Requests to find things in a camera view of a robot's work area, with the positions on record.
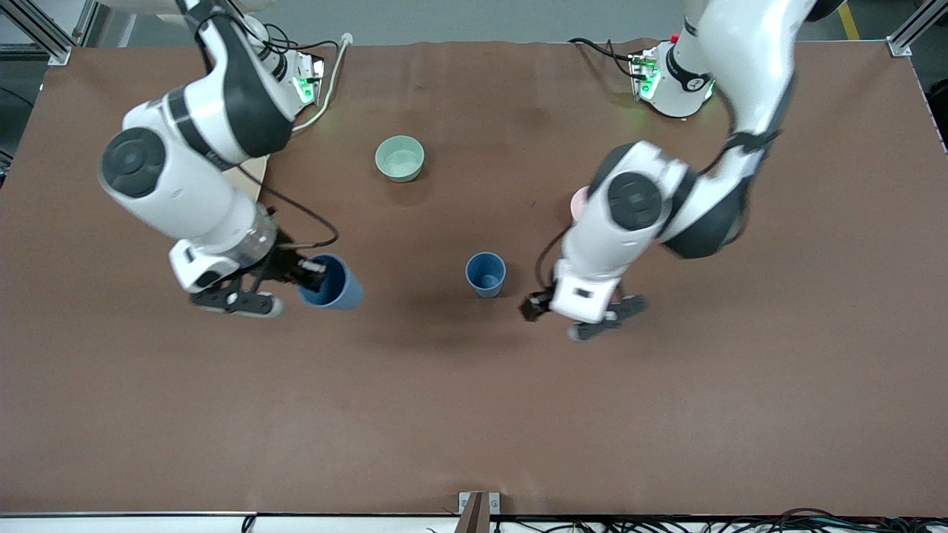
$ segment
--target blue cup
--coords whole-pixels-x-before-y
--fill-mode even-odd
[[[467,260],[465,275],[478,296],[494,298],[501,293],[503,279],[507,277],[507,265],[500,255],[482,251]]]
[[[310,259],[326,264],[326,277],[319,291],[299,287],[300,298],[319,309],[351,311],[362,303],[362,284],[352,270],[332,253],[323,253]]]

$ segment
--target green cup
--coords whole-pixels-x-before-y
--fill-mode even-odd
[[[407,135],[385,139],[375,150],[375,166],[391,181],[412,181],[421,173],[425,149]]]

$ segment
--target gray floor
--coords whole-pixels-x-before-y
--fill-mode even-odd
[[[915,10],[913,0],[849,0],[856,26],[864,39],[881,39]],[[300,42],[338,39],[345,31],[357,45],[406,45],[422,41],[563,42],[587,37],[597,42],[629,41],[638,37],[667,38],[681,30],[682,9],[668,0],[281,0],[255,14],[282,27]],[[805,25],[801,40],[846,39],[834,14]],[[184,28],[154,16],[112,13],[99,46],[191,46]],[[922,86],[948,78],[948,28],[931,28],[913,46],[913,61]],[[0,85],[34,100],[46,72],[43,62],[3,61]],[[14,154],[29,108],[0,93],[0,149]]]

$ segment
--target yellow tape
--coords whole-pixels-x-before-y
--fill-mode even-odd
[[[859,41],[859,29],[856,28],[856,21],[852,18],[849,3],[844,2],[843,5],[839,7],[839,18],[843,21],[843,29],[846,31],[846,38],[850,41]]]

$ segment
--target table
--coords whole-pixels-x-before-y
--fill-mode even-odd
[[[172,242],[97,183],[123,113],[199,77],[197,51],[49,70],[0,194],[0,508],[442,512],[489,489],[509,513],[948,514],[948,164],[908,60],[799,45],[746,234],[650,250],[626,277],[649,311],[587,344],[520,319],[538,252],[612,147],[703,166],[722,100],[661,118],[568,45],[345,61],[268,179],[341,228],[366,299],[317,311],[272,285],[277,321],[190,307]],[[396,134],[426,148],[409,184],[374,168]],[[510,270],[493,301],[463,274],[485,249]]]

